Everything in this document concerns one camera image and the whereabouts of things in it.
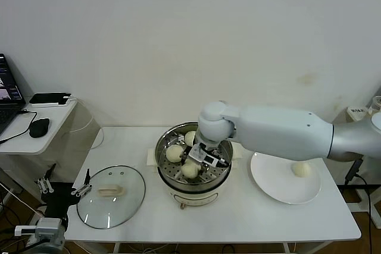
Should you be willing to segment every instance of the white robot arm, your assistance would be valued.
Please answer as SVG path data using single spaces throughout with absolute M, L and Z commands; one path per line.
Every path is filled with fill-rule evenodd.
M 204 161 L 204 151 L 222 140 L 248 150 L 295 161 L 330 158 L 352 161 L 361 155 L 381 158 L 381 113 L 364 120 L 333 125 L 312 112 L 211 102 L 198 118 L 195 146 L 189 156 Z

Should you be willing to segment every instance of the laptop screen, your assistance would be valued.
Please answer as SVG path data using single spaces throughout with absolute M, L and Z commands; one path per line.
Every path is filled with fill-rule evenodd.
M 0 54 L 0 104 L 22 103 L 24 99 L 3 54 Z

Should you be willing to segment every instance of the laptop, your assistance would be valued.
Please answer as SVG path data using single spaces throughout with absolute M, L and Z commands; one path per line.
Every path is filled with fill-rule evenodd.
M 4 54 L 0 54 L 0 134 L 17 112 L 25 107 L 25 100 L 11 73 Z

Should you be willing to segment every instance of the steamed bun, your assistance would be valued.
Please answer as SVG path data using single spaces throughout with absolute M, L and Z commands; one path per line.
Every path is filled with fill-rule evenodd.
M 184 137 L 185 144 L 187 144 L 189 147 L 192 147 L 195 135 L 196 135 L 196 131 L 187 132 Z
M 198 176 L 197 164 L 184 164 L 181 166 L 181 172 L 186 178 L 195 178 Z
M 307 178 L 311 175 L 311 166 L 307 162 L 293 163 L 291 170 L 297 177 Z
M 201 165 L 197 164 L 195 161 L 193 161 L 192 159 L 186 159 L 185 160 L 185 164 L 191 164 L 191 165 L 194 165 L 197 170 L 201 170 Z
M 183 155 L 183 152 L 184 149 L 181 146 L 174 144 L 168 147 L 165 155 L 171 163 L 178 163 L 181 161 L 181 155 Z

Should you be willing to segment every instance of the white round plate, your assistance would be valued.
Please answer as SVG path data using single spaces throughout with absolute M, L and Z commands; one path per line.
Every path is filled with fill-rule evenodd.
M 251 174 L 259 187 L 272 198 L 293 205 L 313 200 L 321 189 L 321 180 L 316 167 L 311 166 L 307 178 L 294 175 L 291 161 L 275 156 L 254 153 L 251 158 Z

